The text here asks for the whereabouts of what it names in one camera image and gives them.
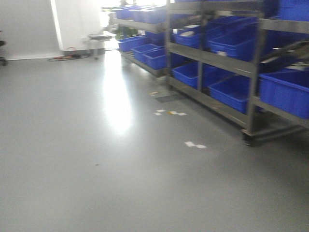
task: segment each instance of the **gray floor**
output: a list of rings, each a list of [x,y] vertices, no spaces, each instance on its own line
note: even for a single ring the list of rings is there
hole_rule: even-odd
[[[247,147],[177,94],[117,51],[0,67],[0,231],[309,231],[309,133]]]

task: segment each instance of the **blue plastic crate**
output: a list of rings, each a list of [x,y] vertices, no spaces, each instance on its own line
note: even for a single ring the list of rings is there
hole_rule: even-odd
[[[254,17],[227,16],[210,21],[206,27],[204,47],[210,47],[210,40],[243,29],[256,20]]]
[[[177,44],[199,48],[201,34],[194,34],[192,36],[181,36],[174,34],[174,39]]]
[[[177,35],[180,35],[181,33],[187,32],[187,31],[193,31],[195,34],[201,33],[201,26],[200,25],[189,25],[183,28],[179,28],[177,30]]]
[[[245,114],[249,98],[250,79],[245,76],[233,76],[225,81],[209,86],[211,96]]]
[[[211,50],[222,56],[250,61],[255,49],[256,29],[246,28],[210,40]]]
[[[309,21],[309,0],[281,0],[279,19]]]
[[[159,48],[160,47],[157,45],[148,43],[142,46],[134,47],[132,48],[132,51],[135,59],[139,60],[140,62],[146,62],[144,54],[153,50],[157,50]]]
[[[165,37],[165,32],[161,33],[153,33],[150,31],[145,31],[145,36],[151,39],[156,39],[156,40],[163,40]]]
[[[119,50],[122,52],[128,52],[133,47],[141,46],[148,43],[148,38],[145,36],[135,36],[118,40]]]
[[[197,89],[197,68],[198,62],[192,62],[175,68],[172,72],[177,80]]]
[[[133,20],[136,22],[143,22],[143,15],[140,11],[149,7],[150,6],[141,6],[139,9],[129,10],[132,13]]]
[[[158,6],[141,9],[136,14],[139,14],[140,22],[158,24],[166,21],[167,11],[165,6]]]
[[[149,67],[155,70],[166,68],[167,57],[166,57],[165,49],[158,49],[155,51],[147,52],[144,55],[146,58],[146,64]]]
[[[175,0],[175,2],[189,2],[189,1],[222,1],[222,0]],[[264,0],[265,16],[271,17],[278,14],[280,0]]]
[[[177,80],[197,89],[198,62],[195,61],[182,65],[172,71]],[[206,88],[229,75],[233,75],[233,73],[211,65],[203,64],[203,88]]]
[[[116,12],[116,18],[119,19],[125,19],[125,18],[132,18],[133,12],[131,10],[139,9],[139,6],[129,6],[129,7],[123,7],[120,9],[114,9]]]
[[[309,71],[273,72],[260,77],[262,102],[309,119]]]

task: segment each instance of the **metal frame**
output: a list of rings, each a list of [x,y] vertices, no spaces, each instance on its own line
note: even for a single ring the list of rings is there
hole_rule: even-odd
[[[150,31],[150,32],[153,32],[153,33],[160,33],[160,32],[164,32],[166,30],[165,29],[165,23],[150,24],[150,23],[136,22],[136,21],[133,21],[131,19],[118,19],[118,18],[113,18],[113,22],[120,24],[122,26],[125,26],[125,27],[130,27],[130,28],[135,28],[135,29],[140,29],[140,30],[146,30],[146,31]],[[155,69],[149,67],[145,63],[142,63],[139,60],[135,59],[132,52],[120,52],[120,53],[123,57],[125,57],[128,60],[130,60],[131,62],[139,65],[140,67],[142,67],[143,69],[150,72],[152,75],[154,75],[156,77],[161,77],[165,74],[165,69],[155,70]]]
[[[160,33],[165,31],[164,23],[150,24],[150,23],[136,22],[131,19],[118,19],[118,18],[113,18],[112,21],[113,23],[117,23],[125,27],[146,30],[153,33]]]
[[[166,47],[169,53],[177,53],[182,56],[197,60],[201,63],[206,63],[212,66],[216,66],[221,69],[225,69],[239,75],[244,75],[251,78],[250,96],[248,103],[247,114],[242,114],[231,107],[218,102],[202,92],[201,84],[202,76],[199,70],[198,76],[198,90],[193,89],[186,84],[179,82],[172,77],[170,66],[168,84],[181,92],[189,95],[190,97],[201,102],[205,106],[225,116],[229,120],[242,126],[244,129],[244,139],[246,144],[251,145],[252,140],[257,138],[273,138],[277,136],[287,135],[303,131],[304,128],[309,129],[309,120],[301,119],[290,113],[284,112],[276,107],[261,102],[257,96],[257,83],[259,80],[260,64],[273,65],[273,63],[266,61],[266,59],[275,59],[280,56],[291,58],[291,62],[294,58],[301,57],[309,52],[309,44],[303,45],[296,43],[286,47],[286,49],[280,49],[277,53],[273,53],[272,56],[263,58],[262,51],[264,49],[267,30],[289,31],[298,33],[309,34],[309,22],[300,21],[287,21],[287,20],[274,20],[265,19],[264,15],[264,3],[262,0],[233,0],[233,1],[206,1],[206,2],[178,2],[170,3],[167,0],[168,7],[168,21],[166,32]],[[180,44],[170,42],[170,19],[172,14],[197,14],[201,15],[201,18],[207,18],[206,15],[255,15],[259,18],[258,21],[258,39],[256,44],[256,51],[252,62],[245,62],[242,60],[222,57],[220,55],[203,51],[202,49],[195,49]],[[282,68],[280,65],[274,65],[274,68]],[[256,111],[257,107],[261,107],[267,110],[267,113],[259,113]]]

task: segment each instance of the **shelf frame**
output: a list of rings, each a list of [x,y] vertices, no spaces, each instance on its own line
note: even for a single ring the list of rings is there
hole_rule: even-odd
[[[247,125],[248,116],[234,110],[233,108],[229,107],[228,105],[223,104],[222,102],[217,101],[216,99],[202,93],[201,91],[194,89],[183,82],[176,80],[175,78],[168,76],[168,83],[170,86],[180,90],[181,92],[187,94],[188,96],[192,97],[193,99],[197,100],[198,102],[202,103],[203,105],[209,107],[210,109],[214,110],[215,112],[223,115],[224,117],[228,118],[229,120],[235,122],[236,124],[240,125],[241,127],[245,128]]]
[[[271,105],[261,102],[257,96],[257,83],[259,80],[260,64],[263,61],[262,51],[264,50],[266,43],[266,34],[268,30],[277,31],[287,31],[287,32],[297,32],[297,33],[308,33],[309,34],[309,22],[300,21],[288,21],[288,20],[277,20],[277,19],[265,19],[265,5],[262,0],[230,0],[230,1],[198,1],[198,2],[178,2],[170,3],[167,0],[168,7],[168,20],[167,20],[167,33],[166,33],[166,47],[168,50],[168,57],[170,52],[176,53],[194,60],[199,61],[199,76],[198,76],[198,89],[189,87],[188,85],[176,80],[171,73],[170,60],[168,59],[168,84],[181,92],[189,95],[190,97],[201,102],[205,106],[213,109],[219,114],[225,116],[231,121],[242,126],[243,133],[248,136],[261,136],[270,137],[275,135],[286,135],[289,133],[294,133],[297,131],[303,131],[304,128],[309,129],[309,120],[298,118],[290,113],[284,112],[277,109]],[[176,43],[171,43],[170,39],[170,19],[172,14],[195,14],[200,15],[202,18],[205,15],[243,15],[243,16],[256,16],[258,20],[258,39],[256,44],[256,50],[252,62],[246,62],[234,58],[223,57],[218,54],[203,51],[201,47],[199,49],[191,48],[188,46],[183,46]],[[301,57],[306,54],[309,49],[308,46],[300,47],[295,50],[293,54],[284,54],[284,51],[275,53],[277,56],[289,56],[289,57]],[[243,115],[240,112],[224,105],[217,100],[211,98],[210,96],[202,92],[201,83],[201,63],[206,63],[221,69],[237,73],[251,78],[250,84],[250,96],[248,103],[248,114]],[[259,127],[258,120],[261,116],[260,113],[256,111],[257,107],[264,108],[273,115],[278,115],[282,119],[288,119],[289,122],[283,121],[283,124],[278,128],[271,127],[265,129],[263,126]]]
[[[117,23],[125,27],[146,30],[153,33],[160,33],[165,31],[165,23],[150,24],[150,23],[136,22],[132,19],[118,19],[118,18],[113,18],[112,20],[113,23]]]
[[[246,62],[231,57],[223,57],[215,53],[206,52],[201,49],[196,49],[177,43],[168,43],[169,51],[181,56],[197,60],[221,69],[237,73],[246,77],[253,78],[255,66],[251,62]]]

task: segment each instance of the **paper scrap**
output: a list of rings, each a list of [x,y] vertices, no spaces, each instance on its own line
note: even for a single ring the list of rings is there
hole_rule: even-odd
[[[188,147],[194,147],[194,143],[192,143],[191,141],[188,142],[184,142]]]
[[[207,148],[205,145],[201,145],[201,144],[198,144],[198,145],[195,145],[193,142],[191,141],[188,141],[188,142],[184,142],[188,147],[197,147],[199,149],[204,149],[204,148]]]
[[[204,149],[207,148],[205,145],[196,145],[197,148]]]

